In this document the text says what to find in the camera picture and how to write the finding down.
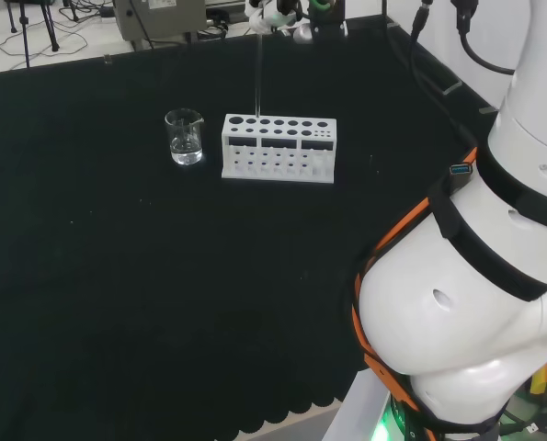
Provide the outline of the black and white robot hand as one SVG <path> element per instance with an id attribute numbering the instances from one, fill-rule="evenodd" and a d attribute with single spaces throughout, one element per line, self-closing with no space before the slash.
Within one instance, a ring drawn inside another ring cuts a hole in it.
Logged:
<path id="1" fill-rule="evenodd" d="M 325 33 L 346 37 L 344 1 L 245 1 L 249 28 L 257 35 L 271 35 L 283 28 L 298 25 L 293 38 L 311 43 Z"/>

